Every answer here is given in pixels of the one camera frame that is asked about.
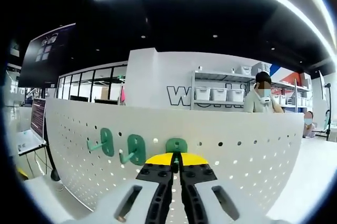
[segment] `person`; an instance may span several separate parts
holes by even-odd
[[[262,71],[255,76],[256,85],[251,90],[243,105],[245,112],[283,113],[282,108],[271,95],[272,80],[268,73]]]
[[[312,123],[312,119],[314,118],[314,114],[310,111],[307,111],[304,114],[304,129],[303,129],[303,138],[315,137],[315,125]]]

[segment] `white pegboard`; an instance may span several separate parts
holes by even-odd
[[[302,114],[264,114],[155,110],[48,99],[49,143],[62,182],[94,210],[100,197],[134,179],[142,168],[120,164],[130,134],[142,136],[146,158],[165,152],[166,141],[182,138],[190,153],[205,157],[218,179],[232,181],[266,213],[283,190],[294,167],[303,131]],[[89,152],[87,138],[100,141],[100,129],[113,134],[115,156]],[[179,177],[167,223],[184,223]]]

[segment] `pink object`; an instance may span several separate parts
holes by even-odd
[[[124,102],[124,100],[125,100],[124,87],[122,87],[121,101]]]

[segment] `black ceiling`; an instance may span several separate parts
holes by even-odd
[[[145,47],[231,54],[295,71],[329,57],[275,0],[25,0],[19,15],[14,37],[21,55],[34,37],[76,22],[63,73],[125,61],[130,50]]]

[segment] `pegboard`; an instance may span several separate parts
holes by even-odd
[[[279,197],[298,156],[302,114],[264,114],[143,109],[128,106],[48,99],[46,123],[52,156],[62,182],[83,204],[94,210],[103,195],[134,179],[142,168],[121,164],[118,152],[128,152],[127,137],[145,140],[146,158],[164,153],[166,141],[182,138],[188,152],[205,157],[218,179],[232,181],[265,213]],[[115,155],[102,148],[100,129],[113,135]],[[181,203],[179,175],[167,223],[187,223]]]

